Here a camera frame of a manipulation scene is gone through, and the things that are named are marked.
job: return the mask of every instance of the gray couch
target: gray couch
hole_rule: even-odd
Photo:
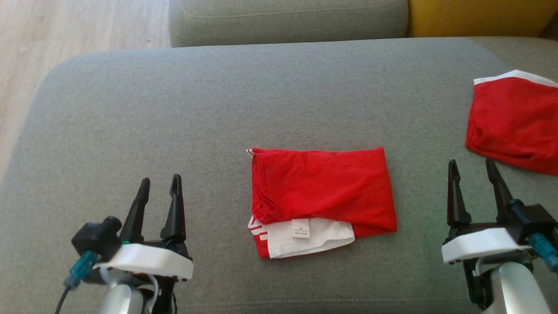
[[[398,38],[407,0],[170,0],[177,46]]]
[[[216,34],[205,43],[218,43]],[[0,185],[0,312],[52,311],[77,259],[70,238],[85,222],[124,219],[144,177],[152,187],[143,234],[156,238],[180,173],[195,265],[176,289],[180,313],[477,313],[462,268],[442,262],[447,165],[459,164],[474,221],[493,221],[484,159],[464,147],[465,131],[473,79],[512,69],[558,80],[558,42],[376,39],[68,60],[37,92]],[[399,232],[259,259],[246,228],[252,146],[383,146]],[[558,178],[498,166],[514,196],[558,217]],[[535,275],[558,311],[556,277],[540,261]],[[63,313],[95,313],[106,290],[82,285]]]

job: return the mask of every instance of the teal connector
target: teal connector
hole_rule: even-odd
[[[93,270],[93,266],[97,262],[95,253],[86,251],[70,269],[70,274],[64,280],[64,285],[70,287],[72,291],[76,290],[83,278]]]
[[[542,234],[534,234],[529,239],[529,244],[535,250],[535,253],[545,260],[546,266],[551,272],[558,269],[558,253],[552,247],[550,242]]]

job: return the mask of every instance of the white tag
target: white tag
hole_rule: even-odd
[[[292,223],[292,236],[310,238],[310,221],[308,219],[293,219]]]

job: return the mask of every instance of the white lining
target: white lining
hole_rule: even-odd
[[[310,218],[310,238],[292,236],[291,221],[267,226],[267,249],[270,258],[286,258],[327,251],[354,241],[353,226],[349,222],[324,218]]]
[[[522,79],[526,79],[526,80],[528,80],[530,82],[533,82],[533,83],[546,85],[546,86],[550,86],[550,87],[558,87],[558,84],[554,83],[553,81],[551,81],[549,79],[546,79],[544,77],[540,77],[540,76],[532,74],[532,73],[523,72],[523,71],[520,71],[520,70],[513,70],[513,71],[510,71],[508,73],[498,75],[497,77],[474,79],[473,82],[475,83],[475,85],[477,85],[477,84],[480,84],[480,83],[490,82],[490,81],[493,81],[493,80],[499,80],[499,79],[503,79],[503,78],[522,78]]]

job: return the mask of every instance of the black cable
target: black cable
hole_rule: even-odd
[[[175,304],[175,314],[178,314],[178,306],[176,306],[176,295],[174,293],[172,294],[172,300]]]
[[[68,292],[70,292],[71,286],[66,286],[66,288],[64,288],[64,292],[62,292],[62,296],[60,297],[60,301],[58,301],[58,305],[56,306],[56,311],[54,311],[54,314],[60,314],[60,309],[62,308],[62,303],[64,303],[64,299],[66,298],[66,296],[68,295]]]

